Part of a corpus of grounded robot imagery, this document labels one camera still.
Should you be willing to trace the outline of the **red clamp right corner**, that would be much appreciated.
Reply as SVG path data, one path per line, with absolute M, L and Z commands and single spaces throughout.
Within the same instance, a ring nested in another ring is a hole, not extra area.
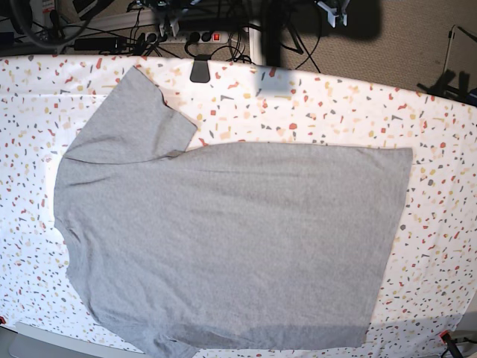
M 448 330 L 445 330 L 442 333 L 440 333 L 439 337 L 446 346 L 452 343 L 452 337 L 450 336 L 450 333 Z

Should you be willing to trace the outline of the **black tripod stand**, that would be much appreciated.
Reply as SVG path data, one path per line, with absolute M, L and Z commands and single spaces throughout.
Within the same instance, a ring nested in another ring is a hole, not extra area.
M 417 84 L 429 95 L 476 106 L 476 32 L 453 25 L 443 69 L 433 84 Z

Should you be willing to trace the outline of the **black power adapter brick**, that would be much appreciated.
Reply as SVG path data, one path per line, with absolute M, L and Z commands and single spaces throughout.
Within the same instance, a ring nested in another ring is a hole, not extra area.
M 127 41 L 121 37 L 91 37 L 76 39 L 75 51 L 123 51 Z

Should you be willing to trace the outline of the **white power strip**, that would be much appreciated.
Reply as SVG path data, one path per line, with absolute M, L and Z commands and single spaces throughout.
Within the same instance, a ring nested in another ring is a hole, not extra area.
M 191 43 L 211 43 L 211 44 L 226 44 L 229 41 L 230 35 L 227 32 L 216 31 L 210 33 L 208 31 L 180 31 L 176 35 L 161 35 L 158 31 L 147 32 L 145 39 L 154 43 L 159 41 L 164 44 L 186 44 Z

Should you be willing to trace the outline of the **white table leg post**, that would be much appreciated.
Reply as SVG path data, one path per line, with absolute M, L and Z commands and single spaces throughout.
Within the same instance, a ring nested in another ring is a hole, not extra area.
M 258 66 L 263 66 L 265 60 L 262 53 L 262 32 L 255 28 L 249 28 L 248 37 L 251 61 Z

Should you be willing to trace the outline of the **black table clamp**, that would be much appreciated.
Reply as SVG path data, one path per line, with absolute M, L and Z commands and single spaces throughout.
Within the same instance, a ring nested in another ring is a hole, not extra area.
M 208 61 L 211 56 L 208 54 L 198 54 L 192 64 L 192 70 L 190 73 L 190 81 L 192 83 L 206 84 L 210 81 L 209 65 Z

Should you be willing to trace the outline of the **grey T-shirt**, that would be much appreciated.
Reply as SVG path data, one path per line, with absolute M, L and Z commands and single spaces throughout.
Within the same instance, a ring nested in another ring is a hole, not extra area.
M 412 150 L 195 132 L 131 69 L 64 154 L 54 225 L 90 315 L 153 357 L 361 346 Z

